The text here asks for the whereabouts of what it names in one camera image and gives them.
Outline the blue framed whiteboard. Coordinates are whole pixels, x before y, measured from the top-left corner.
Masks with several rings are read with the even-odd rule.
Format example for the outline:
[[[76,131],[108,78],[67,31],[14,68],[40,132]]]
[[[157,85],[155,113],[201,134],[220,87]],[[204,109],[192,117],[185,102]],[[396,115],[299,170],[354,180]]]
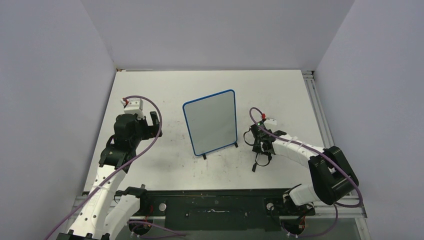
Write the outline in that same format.
[[[193,154],[207,155],[227,148],[238,147],[236,93],[227,89],[185,102],[182,111]]]

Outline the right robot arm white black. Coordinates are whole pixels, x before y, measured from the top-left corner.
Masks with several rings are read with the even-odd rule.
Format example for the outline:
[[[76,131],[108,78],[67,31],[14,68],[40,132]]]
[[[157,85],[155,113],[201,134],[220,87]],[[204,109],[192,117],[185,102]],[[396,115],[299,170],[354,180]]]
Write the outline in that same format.
[[[248,132],[254,138],[250,144],[252,151],[257,157],[265,156],[267,159],[263,164],[255,161],[253,172],[257,167],[270,165],[275,156],[292,160],[309,170],[311,183],[295,185],[282,195],[281,207],[288,214],[302,216],[314,208],[314,202],[344,208],[362,206],[361,197],[356,204],[340,202],[351,191],[358,190],[359,180],[339,147],[323,148],[306,144],[284,131],[271,132],[262,124],[251,125]]]

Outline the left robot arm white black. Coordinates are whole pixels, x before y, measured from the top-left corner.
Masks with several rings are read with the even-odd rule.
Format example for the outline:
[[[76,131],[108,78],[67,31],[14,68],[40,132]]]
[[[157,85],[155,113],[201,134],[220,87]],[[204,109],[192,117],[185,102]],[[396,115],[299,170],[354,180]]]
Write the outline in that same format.
[[[110,209],[116,191],[128,173],[131,163],[139,157],[138,145],[143,140],[154,142],[162,136],[160,111],[150,112],[152,125],[145,117],[125,113],[118,115],[114,123],[114,134],[101,152],[99,166],[93,186],[87,198],[78,206],[77,218],[59,240],[113,240],[126,221],[136,214],[144,215],[149,210],[149,201],[143,198],[145,190],[130,187],[124,191],[124,200]]]

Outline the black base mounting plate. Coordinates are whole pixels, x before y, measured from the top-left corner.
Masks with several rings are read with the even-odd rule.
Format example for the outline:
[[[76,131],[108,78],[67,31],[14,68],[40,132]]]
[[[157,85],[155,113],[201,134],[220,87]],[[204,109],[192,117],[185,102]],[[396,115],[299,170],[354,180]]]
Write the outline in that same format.
[[[133,218],[163,219],[175,231],[279,231],[315,215],[312,204],[295,206],[283,195],[287,189],[147,190]]]

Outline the aluminium rail right side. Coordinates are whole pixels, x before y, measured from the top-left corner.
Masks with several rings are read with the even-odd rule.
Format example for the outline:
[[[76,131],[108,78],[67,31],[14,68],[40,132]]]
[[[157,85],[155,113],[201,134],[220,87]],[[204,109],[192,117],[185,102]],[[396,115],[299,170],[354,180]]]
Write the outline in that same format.
[[[334,145],[334,140],[317,91],[314,72],[311,70],[304,70],[301,71],[301,73],[318,123],[323,144],[326,148],[329,148]]]

